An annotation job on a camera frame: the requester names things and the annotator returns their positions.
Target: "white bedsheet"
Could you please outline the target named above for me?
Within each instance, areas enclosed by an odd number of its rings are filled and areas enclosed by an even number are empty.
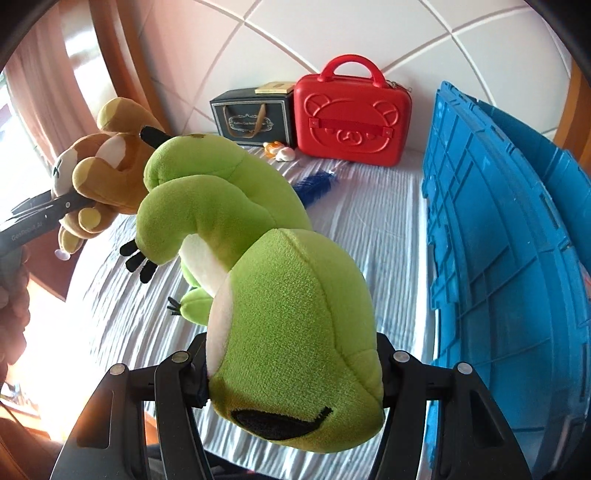
[[[251,149],[255,154],[260,149]],[[299,155],[273,163],[292,183],[335,171],[338,183],[308,212],[313,226],[344,247],[363,272],[374,300],[378,331],[397,349],[423,361],[433,353],[428,309],[426,202],[421,197],[423,155],[405,152],[396,168]],[[167,314],[167,297],[189,287],[179,261],[160,267],[148,285],[125,269],[118,249],[135,236],[135,218],[120,217],[89,241],[76,266],[67,304],[88,335],[93,359],[106,371],[123,362],[140,368],[186,348],[202,328]],[[196,411],[204,447],[246,468],[285,480],[361,480],[368,476],[381,435],[355,449],[317,455],[257,439],[221,419],[208,405]]]

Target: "black felt mouth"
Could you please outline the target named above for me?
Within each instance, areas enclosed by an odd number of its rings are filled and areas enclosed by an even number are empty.
[[[231,415],[236,423],[254,435],[272,442],[281,442],[303,437],[317,430],[331,413],[331,408],[324,407],[313,421],[259,410],[234,410]]]

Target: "red case handle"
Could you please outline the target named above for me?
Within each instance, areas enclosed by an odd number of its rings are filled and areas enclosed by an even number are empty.
[[[361,55],[341,55],[332,59],[326,64],[324,70],[318,75],[319,82],[332,82],[335,79],[335,70],[344,63],[360,63],[371,73],[371,79],[374,81],[374,86],[377,88],[388,88],[388,83],[384,74],[379,71],[379,68],[371,60],[362,57]]]

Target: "brown teddy bear plush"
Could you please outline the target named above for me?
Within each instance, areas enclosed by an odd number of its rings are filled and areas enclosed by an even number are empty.
[[[145,126],[162,129],[144,107],[127,98],[116,98],[99,112],[101,133],[76,141],[57,159],[53,169],[52,196],[76,189],[95,202],[60,220],[60,250],[67,260],[84,240],[106,230],[118,214],[134,215],[148,194],[144,186],[144,167],[154,149],[139,133]]]

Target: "window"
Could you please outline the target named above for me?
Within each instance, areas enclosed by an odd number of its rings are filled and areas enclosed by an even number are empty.
[[[12,107],[4,74],[0,72],[0,221],[27,198],[51,188],[37,146]]]

